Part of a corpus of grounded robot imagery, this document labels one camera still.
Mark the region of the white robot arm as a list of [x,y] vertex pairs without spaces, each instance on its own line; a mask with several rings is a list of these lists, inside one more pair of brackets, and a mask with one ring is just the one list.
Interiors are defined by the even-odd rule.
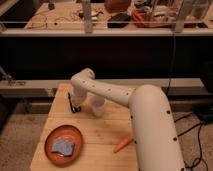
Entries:
[[138,171],[186,171],[171,107],[160,87],[132,88],[97,81],[89,68],[73,75],[71,85],[74,108],[90,92],[129,109]]

